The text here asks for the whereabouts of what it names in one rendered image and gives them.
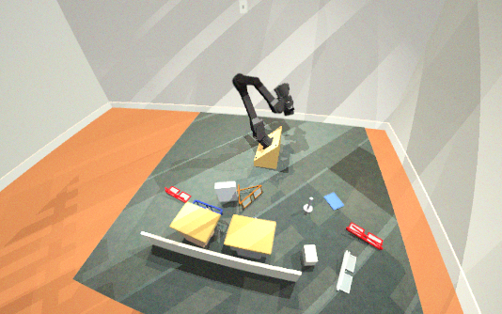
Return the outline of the long white flat bar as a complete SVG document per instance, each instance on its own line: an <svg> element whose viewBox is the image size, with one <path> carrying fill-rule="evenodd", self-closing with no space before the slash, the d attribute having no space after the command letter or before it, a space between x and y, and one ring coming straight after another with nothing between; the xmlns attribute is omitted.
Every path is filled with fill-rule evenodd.
<svg viewBox="0 0 502 314"><path fill-rule="evenodd" d="M264 263L256 263L245 259L214 253L185 243L178 243L165 238L157 237L144 231L141 232L141 235L152 244L161 246L167 250L178 252L197 259L204 259L234 269L245 270L259 275L268 275L274 278L282 278L295 282L301 275L300 271L293 271L282 267L278 268Z"/></svg>

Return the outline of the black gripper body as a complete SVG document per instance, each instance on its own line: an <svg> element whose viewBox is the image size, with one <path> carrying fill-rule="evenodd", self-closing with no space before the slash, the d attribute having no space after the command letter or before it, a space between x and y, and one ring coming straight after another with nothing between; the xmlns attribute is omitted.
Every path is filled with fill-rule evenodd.
<svg viewBox="0 0 502 314"><path fill-rule="evenodd" d="M289 86L289 84L288 84L288 83L286 83L286 86L287 86L288 90L290 90L290 86ZM291 116L291 115L293 115L293 114L294 114L293 110L292 110L292 111L290 111L290 112L288 112L287 108L285 108L285 111L284 111L284 115L285 115L285 117L287 117L287 116Z"/></svg>

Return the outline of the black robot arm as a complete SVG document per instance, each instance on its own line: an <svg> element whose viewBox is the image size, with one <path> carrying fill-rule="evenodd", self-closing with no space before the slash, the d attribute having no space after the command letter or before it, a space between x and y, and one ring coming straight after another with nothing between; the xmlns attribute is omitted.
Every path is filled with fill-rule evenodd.
<svg viewBox="0 0 502 314"><path fill-rule="evenodd" d="M238 73L233 77L232 84L241 95L243 105L250 118L250 127L253 132L253 137L258 140L258 142L263 146L263 149L268 148L272 145L274 138L271 138L264 132L265 125L262 118L258 118L257 116L257 113L249 97L247 86L253 86L258 90L261 96L269 104L272 112L282 114L285 111L284 107L287 108L288 112L294 110L293 99L288 96L289 91L286 83L283 83L274 89L277 98L273 96L273 94L269 91L269 89L265 87L265 85L257 76L254 77Z"/></svg>

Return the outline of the white block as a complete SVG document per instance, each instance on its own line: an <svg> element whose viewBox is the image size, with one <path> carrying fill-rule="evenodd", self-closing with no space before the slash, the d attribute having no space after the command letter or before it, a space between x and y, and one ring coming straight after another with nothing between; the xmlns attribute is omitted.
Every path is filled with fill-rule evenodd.
<svg viewBox="0 0 502 314"><path fill-rule="evenodd" d="M305 266L315 265L317 263L318 258L315 250L315 244L304 245L302 253Z"/></svg>

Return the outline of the blue glasses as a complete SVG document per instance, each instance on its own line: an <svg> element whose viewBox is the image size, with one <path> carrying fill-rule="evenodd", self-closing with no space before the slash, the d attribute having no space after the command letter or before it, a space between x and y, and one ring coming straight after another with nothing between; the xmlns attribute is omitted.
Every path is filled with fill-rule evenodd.
<svg viewBox="0 0 502 314"><path fill-rule="evenodd" d="M220 208L218 208L218 207L215 207L213 205L209 205L209 204L201 202L199 200L195 200L192 204L194 204L194 203L196 203L198 207L201 207L201 208L206 209L206 210L208 209L208 206L209 206L209 207L211 207L212 212L216 212L216 213L219 213L219 214L223 215L222 210Z"/></svg>

